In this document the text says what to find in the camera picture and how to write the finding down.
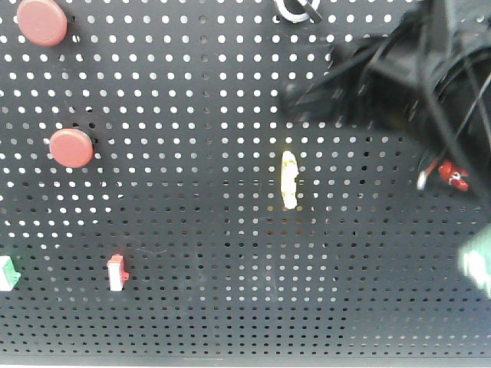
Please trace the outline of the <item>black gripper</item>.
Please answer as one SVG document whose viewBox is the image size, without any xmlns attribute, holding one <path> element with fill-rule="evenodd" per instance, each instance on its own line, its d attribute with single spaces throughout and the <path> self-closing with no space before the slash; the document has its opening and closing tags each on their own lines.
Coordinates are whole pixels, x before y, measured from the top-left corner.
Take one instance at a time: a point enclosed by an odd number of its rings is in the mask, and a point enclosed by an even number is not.
<svg viewBox="0 0 491 368">
<path fill-rule="evenodd" d="M 280 107 L 289 117 L 370 119 L 486 169 L 490 3 L 421 1 L 389 35 L 334 47 L 327 74 L 310 87 L 288 84 Z"/>
</svg>

